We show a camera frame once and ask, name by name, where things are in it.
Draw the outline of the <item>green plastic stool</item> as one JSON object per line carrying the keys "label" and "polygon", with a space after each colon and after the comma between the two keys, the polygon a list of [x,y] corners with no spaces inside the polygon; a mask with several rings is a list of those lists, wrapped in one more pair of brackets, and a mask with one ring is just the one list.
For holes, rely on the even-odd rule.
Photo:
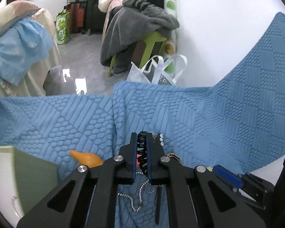
{"label": "green plastic stool", "polygon": [[129,68],[136,43],[139,40],[145,43],[139,64],[142,66],[150,58],[154,44],[164,42],[166,38],[158,31],[135,34],[133,31],[122,32],[118,28],[108,30],[103,37],[100,54],[101,64],[109,67],[108,76],[111,76],[113,71],[119,73]]}

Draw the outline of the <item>white tote bag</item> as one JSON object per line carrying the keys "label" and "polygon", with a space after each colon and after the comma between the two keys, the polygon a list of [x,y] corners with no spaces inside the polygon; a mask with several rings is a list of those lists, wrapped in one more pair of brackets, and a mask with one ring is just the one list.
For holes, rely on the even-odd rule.
{"label": "white tote bag", "polygon": [[[182,64],[183,68],[181,68],[180,71],[172,78],[165,70],[171,63],[177,63],[177,61]],[[176,86],[176,83],[181,77],[186,66],[187,58],[183,55],[173,55],[166,61],[164,61],[162,56],[155,55],[150,58],[142,68],[137,67],[134,62],[131,62],[131,68],[127,76],[127,81]]]}

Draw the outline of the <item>black woven bangle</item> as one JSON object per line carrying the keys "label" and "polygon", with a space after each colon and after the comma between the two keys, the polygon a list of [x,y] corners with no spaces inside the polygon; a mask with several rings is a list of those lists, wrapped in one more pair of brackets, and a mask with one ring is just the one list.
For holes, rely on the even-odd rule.
{"label": "black woven bangle", "polygon": [[173,160],[176,160],[181,165],[183,165],[183,162],[181,161],[180,157],[177,154],[169,152],[169,153],[166,153],[166,156],[169,157],[169,158],[172,158]]}

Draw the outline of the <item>light blue bed quilt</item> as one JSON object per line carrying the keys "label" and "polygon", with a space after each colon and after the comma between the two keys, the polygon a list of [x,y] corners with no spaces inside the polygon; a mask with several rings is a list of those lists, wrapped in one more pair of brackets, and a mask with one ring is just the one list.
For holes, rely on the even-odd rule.
{"label": "light blue bed quilt", "polygon": [[32,64],[45,60],[54,40],[47,29],[29,17],[21,19],[0,36],[0,83],[17,86]]}

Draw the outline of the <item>orange gourd ornament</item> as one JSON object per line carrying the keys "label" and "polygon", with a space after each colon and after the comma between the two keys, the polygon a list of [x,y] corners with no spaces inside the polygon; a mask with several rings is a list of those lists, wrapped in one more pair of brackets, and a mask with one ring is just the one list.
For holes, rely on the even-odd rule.
{"label": "orange gourd ornament", "polygon": [[80,165],[86,165],[89,168],[98,167],[103,164],[103,160],[93,153],[84,153],[75,150],[70,150],[69,154],[79,162]]}

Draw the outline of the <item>blue textured sofa cover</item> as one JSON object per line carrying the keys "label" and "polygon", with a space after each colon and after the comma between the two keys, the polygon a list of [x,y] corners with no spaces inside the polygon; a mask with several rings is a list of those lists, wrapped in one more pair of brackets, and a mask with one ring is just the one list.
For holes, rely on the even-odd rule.
{"label": "blue textured sofa cover", "polygon": [[[285,15],[277,13],[251,51],[211,87],[122,81],[112,97],[0,98],[0,146],[56,164],[60,182],[81,166],[70,150],[103,162],[137,134],[136,176],[118,186],[114,227],[170,227],[164,185],[150,184],[146,134],[163,134],[164,152],[183,165],[221,165],[273,185],[285,159]],[[263,210],[243,190],[266,227],[285,227],[285,210]]]}

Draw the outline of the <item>red suitcase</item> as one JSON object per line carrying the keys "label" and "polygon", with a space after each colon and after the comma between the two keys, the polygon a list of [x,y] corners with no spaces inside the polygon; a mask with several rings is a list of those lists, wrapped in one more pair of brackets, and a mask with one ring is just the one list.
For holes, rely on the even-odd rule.
{"label": "red suitcase", "polygon": [[68,4],[66,11],[70,13],[70,32],[79,33],[85,29],[86,3]]}

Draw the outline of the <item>green shopping bag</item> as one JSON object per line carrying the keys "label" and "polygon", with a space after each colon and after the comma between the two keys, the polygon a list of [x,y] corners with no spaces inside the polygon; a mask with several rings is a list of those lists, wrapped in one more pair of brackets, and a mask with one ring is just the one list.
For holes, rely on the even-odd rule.
{"label": "green shopping bag", "polygon": [[56,39],[58,45],[67,44],[70,39],[69,32],[70,13],[63,10],[56,16]]}

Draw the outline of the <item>grey fleece blanket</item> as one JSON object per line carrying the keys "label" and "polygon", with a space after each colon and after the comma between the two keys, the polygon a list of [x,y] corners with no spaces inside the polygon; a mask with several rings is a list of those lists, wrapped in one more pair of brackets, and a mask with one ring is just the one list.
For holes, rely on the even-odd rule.
{"label": "grey fleece blanket", "polygon": [[158,31],[165,38],[171,35],[170,26],[179,28],[178,20],[170,19],[163,8],[158,7],[147,0],[123,0],[122,5],[113,9],[112,17],[106,32],[110,28],[118,28],[122,32],[130,31],[150,33]]}

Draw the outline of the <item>fruit print rolled mat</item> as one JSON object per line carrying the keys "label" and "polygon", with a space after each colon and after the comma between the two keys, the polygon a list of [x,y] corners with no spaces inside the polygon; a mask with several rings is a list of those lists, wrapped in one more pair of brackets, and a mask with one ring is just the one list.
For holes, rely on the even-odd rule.
{"label": "fruit print rolled mat", "polygon": [[[169,18],[173,17],[172,21],[175,21],[177,18],[177,3],[176,0],[164,0],[164,11],[169,14]],[[171,35],[165,41],[162,51],[162,56],[165,61],[167,61],[171,56],[176,53],[176,28],[170,26]],[[172,61],[166,68],[165,72],[173,78],[176,74],[175,71],[176,64]]]}

